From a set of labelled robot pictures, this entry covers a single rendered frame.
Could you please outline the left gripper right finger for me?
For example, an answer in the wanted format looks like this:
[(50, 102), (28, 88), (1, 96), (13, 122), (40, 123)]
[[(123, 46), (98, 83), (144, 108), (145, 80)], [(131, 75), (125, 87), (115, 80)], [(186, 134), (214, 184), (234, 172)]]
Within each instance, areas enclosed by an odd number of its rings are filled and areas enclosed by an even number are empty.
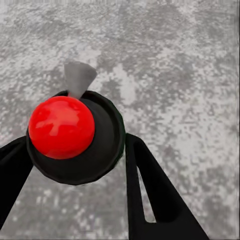
[[(144, 141), (125, 138), (129, 240), (210, 240)], [(145, 220), (137, 167), (156, 223)]]

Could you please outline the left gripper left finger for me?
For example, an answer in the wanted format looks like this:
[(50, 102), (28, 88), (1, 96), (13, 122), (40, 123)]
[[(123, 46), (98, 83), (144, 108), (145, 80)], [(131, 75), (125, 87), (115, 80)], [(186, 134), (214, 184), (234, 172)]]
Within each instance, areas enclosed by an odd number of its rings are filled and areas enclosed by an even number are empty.
[(34, 164), (27, 150), (27, 137), (0, 148), (0, 230), (16, 202)]

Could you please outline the insectifuge atomizer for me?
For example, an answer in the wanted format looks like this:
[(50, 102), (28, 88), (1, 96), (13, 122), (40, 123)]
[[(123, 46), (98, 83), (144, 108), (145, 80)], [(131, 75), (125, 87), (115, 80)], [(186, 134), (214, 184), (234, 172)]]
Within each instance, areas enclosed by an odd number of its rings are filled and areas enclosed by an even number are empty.
[(35, 108), (26, 147), (44, 176), (79, 186), (96, 182), (115, 168), (125, 151), (126, 131), (113, 102), (87, 90), (97, 70), (77, 60), (63, 66), (67, 90)]

